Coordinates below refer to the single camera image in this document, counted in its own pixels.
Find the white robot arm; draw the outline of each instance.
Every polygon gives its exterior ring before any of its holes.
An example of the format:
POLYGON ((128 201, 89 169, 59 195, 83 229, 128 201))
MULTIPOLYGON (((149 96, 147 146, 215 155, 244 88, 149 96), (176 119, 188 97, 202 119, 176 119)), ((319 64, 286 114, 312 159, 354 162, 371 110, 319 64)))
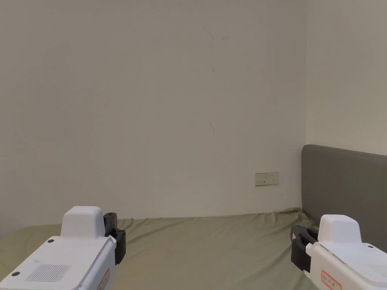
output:
POLYGON ((387 254, 362 243, 354 219, 324 215, 319 231, 293 226, 291 239, 291 261, 318 289, 387 289, 387 254))
POLYGON ((0 282, 0 290, 107 290, 126 253, 117 215, 75 206, 49 238, 0 282))

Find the headboard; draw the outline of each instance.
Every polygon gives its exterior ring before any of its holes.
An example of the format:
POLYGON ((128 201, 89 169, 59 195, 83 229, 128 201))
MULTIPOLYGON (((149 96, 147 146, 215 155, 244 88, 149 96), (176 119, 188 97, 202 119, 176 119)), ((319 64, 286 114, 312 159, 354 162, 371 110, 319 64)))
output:
POLYGON ((305 145, 302 207, 314 221, 343 214, 360 226, 363 242, 387 252, 387 156, 305 145))

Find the green bed sheet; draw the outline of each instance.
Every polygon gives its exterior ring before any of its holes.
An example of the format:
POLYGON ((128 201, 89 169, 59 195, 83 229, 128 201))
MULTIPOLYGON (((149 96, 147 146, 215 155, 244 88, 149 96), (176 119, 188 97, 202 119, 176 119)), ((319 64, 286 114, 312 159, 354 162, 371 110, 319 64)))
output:
MULTIPOLYGON (((225 217, 119 220, 127 254, 111 290, 315 290, 290 261, 290 228, 313 223, 300 209, 225 217)), ((0 240, 0 280, 60 225, 0 240)))

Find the power outlet plate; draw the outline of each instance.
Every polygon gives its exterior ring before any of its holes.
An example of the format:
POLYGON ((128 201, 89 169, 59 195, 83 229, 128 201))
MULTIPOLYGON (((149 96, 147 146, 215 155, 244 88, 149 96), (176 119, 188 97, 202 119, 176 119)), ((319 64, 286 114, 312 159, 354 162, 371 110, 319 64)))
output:
POLYGON ((279 172, 255 174, 255 186, 279 184, 279 172))

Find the red label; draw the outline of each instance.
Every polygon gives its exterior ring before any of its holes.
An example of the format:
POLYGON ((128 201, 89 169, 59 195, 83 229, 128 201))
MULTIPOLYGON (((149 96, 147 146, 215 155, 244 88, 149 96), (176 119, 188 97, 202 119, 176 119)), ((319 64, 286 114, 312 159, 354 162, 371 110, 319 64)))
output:
POLYGON ((327 272, 321 271, 321 281, 331 290, 342 290, 341 284, 334 280, 327 272))
POLYGON ((101 282, 98 285, 97 290, 103 290, 108 283, 110 278, 110 268, 106 271, 105 275, 103 275, 101 282))

